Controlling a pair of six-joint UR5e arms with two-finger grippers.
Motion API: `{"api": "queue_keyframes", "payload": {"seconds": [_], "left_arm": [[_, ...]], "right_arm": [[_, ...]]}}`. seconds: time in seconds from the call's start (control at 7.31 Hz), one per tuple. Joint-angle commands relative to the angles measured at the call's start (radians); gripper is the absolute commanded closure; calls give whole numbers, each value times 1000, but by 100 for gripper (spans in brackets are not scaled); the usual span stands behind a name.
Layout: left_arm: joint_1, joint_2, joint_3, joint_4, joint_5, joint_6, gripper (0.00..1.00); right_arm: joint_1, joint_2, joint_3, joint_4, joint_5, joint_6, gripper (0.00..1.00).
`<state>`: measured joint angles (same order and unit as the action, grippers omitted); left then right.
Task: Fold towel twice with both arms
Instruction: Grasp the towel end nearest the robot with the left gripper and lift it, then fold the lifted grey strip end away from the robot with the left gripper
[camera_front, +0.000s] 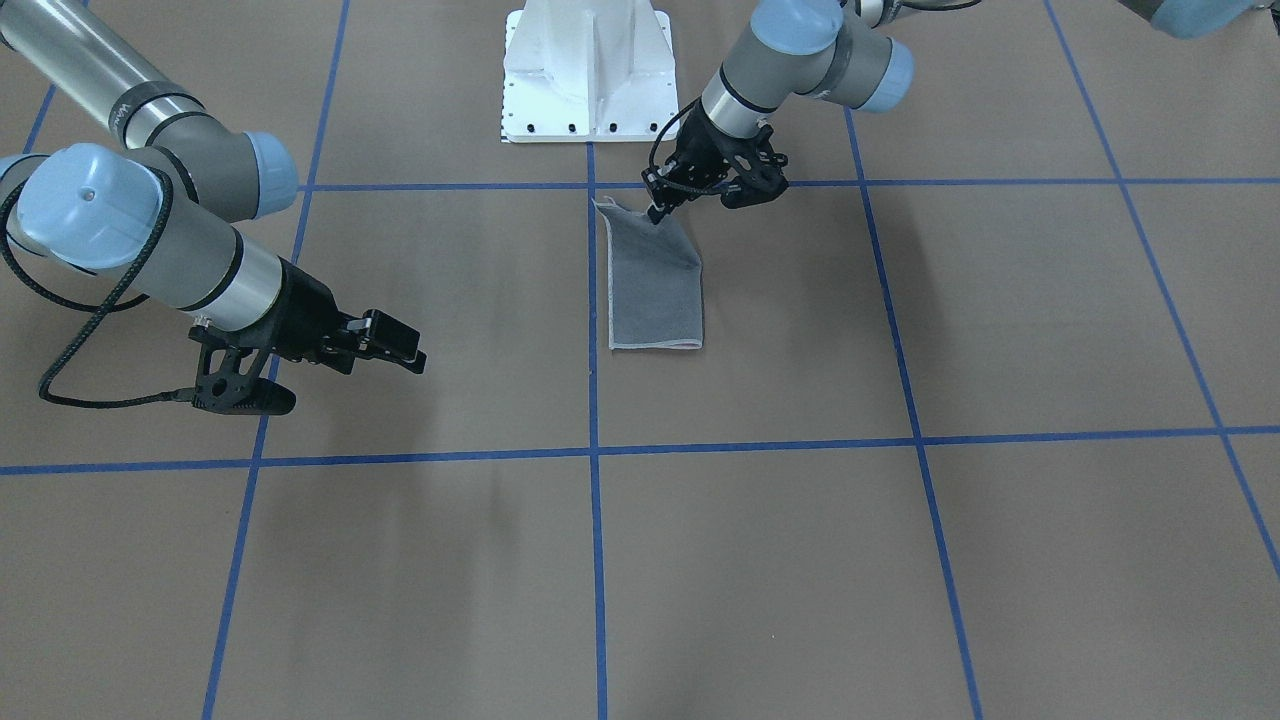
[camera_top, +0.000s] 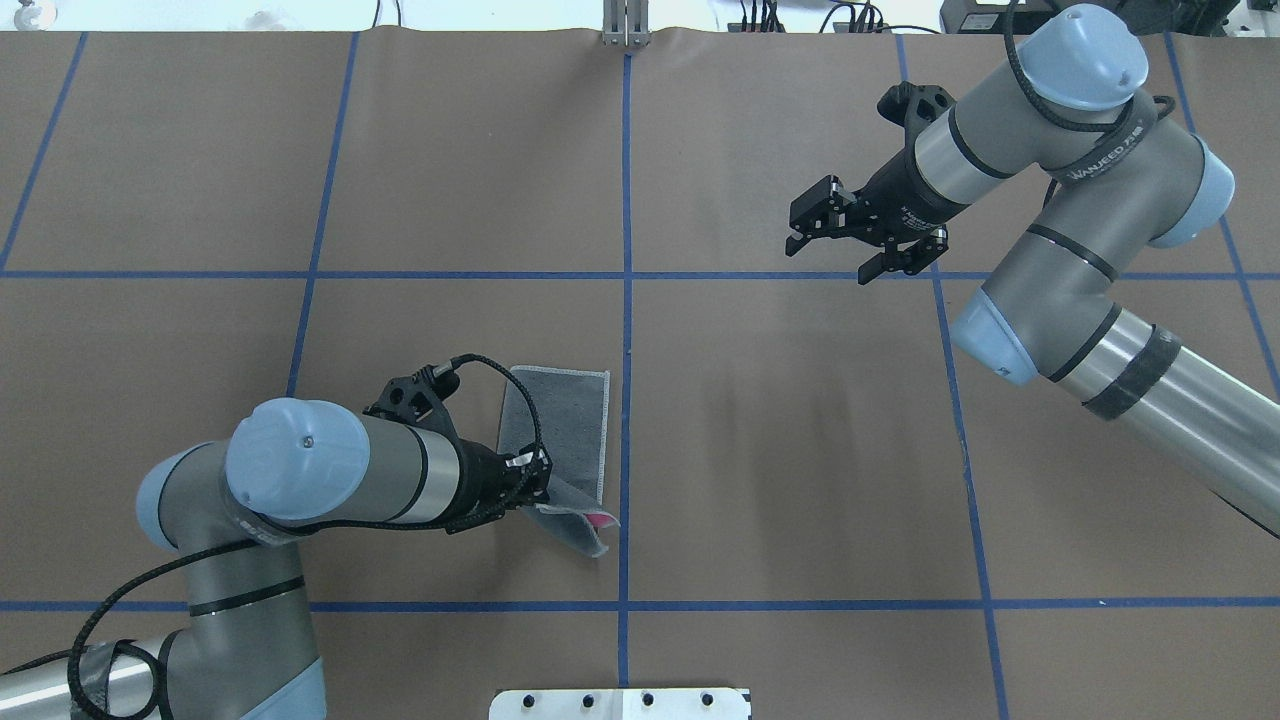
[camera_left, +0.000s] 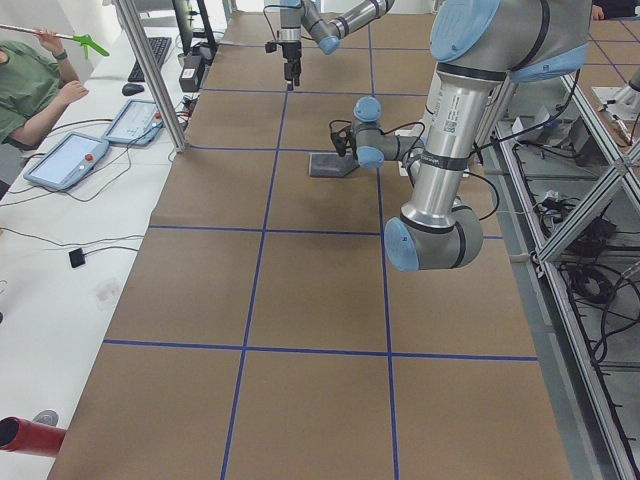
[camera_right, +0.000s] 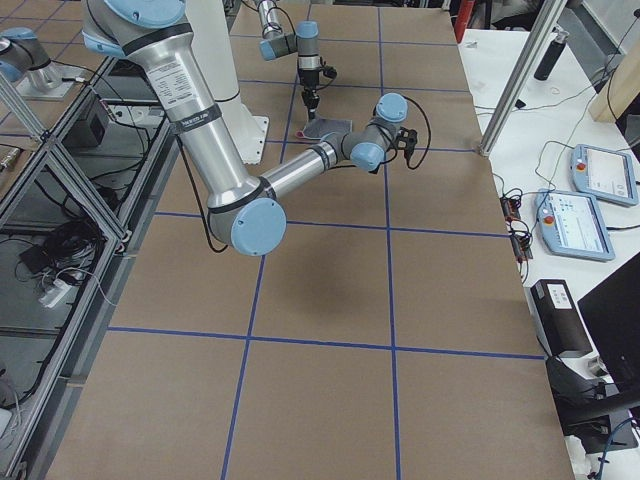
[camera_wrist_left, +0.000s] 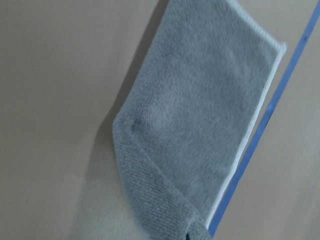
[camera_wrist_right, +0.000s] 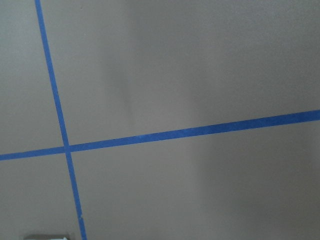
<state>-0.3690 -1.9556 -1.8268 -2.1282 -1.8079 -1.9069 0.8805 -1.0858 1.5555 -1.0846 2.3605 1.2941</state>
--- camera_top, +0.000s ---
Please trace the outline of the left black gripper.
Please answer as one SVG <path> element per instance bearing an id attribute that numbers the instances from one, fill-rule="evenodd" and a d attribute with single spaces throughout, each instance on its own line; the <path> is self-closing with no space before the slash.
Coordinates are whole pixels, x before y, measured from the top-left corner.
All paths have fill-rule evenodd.
<path id="1" fill-rule="evenodd" d="M 529 388 L 511 369 L 495 364 L 524 400 L 532 441 L 515 454 L 498 454 L 458 436 L 445 401 L 460 388 L 458 365 L 420 368 L 387 382 L 365 416 L 407 427 L 419 442 L 419 487 L 410 502 L 369 527 L 385 530 L 461 533 L 500 520 L 508 511 L 545 502 L 553 461 L 543 439 L 539 413 Z"/>

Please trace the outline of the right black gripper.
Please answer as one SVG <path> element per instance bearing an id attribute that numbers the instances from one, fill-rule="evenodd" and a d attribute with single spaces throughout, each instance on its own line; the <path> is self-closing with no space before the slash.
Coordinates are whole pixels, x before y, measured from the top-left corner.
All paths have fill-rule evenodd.
<path id="1" fill-rule="evenodd" d="M 879 250 L 858 269 L 859 284 L 869 284 L 884 273 L 916 275 L 946 254 L 946 224 L 956 217 L 957 205 L 925 182 L 914 143 L 954 104 L 938 85 L 890 87 L 877 110 L 902 127 L 902 149 L 860 190 L 850 191 L 837 176 L 826 176 L 800 193 L 790 204 L 786 256 L 795 256 L 813 240 L 858 240 Z"/>

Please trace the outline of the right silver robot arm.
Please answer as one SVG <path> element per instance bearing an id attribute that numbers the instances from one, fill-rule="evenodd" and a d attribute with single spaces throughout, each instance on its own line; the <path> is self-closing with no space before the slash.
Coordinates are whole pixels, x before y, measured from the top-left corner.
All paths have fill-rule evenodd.
<path id="1" fill-rule="evenodd" d="M 1089 3 L 1032 35 L 964 97 L 904 81 L 878 113 L 904 146 L 859 190 L 827 176 L 790 205 L 785 252 L 813 240 L 876 247 L 860 284 L 915 275 L 948 247 L 948 223 L 1028 167 L 1052 190 L 950 327 L 1006 380 L 1043 377 L 1198 473 L 1239 514 L 1277 533 L 1277 405 L 1114 302 L 1142 249 L 1194 240 L 1228 210 L 1233 172 L 1146 90 L 1146 50 Z"/>

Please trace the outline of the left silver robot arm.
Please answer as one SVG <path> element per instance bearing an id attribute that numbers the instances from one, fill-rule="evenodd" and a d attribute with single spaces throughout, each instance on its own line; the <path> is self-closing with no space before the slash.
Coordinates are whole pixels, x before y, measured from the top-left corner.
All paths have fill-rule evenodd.
<path id="1" fill-rule="evenodd" d="M 323 719 L 326 687 L 300 542 L 329 529 L 456 534 L 548 498 L 553 461 L 525 383 L 530 439 L 497 452 L 460 437 L 445 400 L 465 354 L 389 380 L 361 413 L 260 404 L 224 441 L 156 465 L 136 497 L 143 533 L 175 557 L 115 588 L 67 650 L 3 674 L 5 719 Z M 187 626 L 95 643 L 131 592 L 183 571 Z"/>

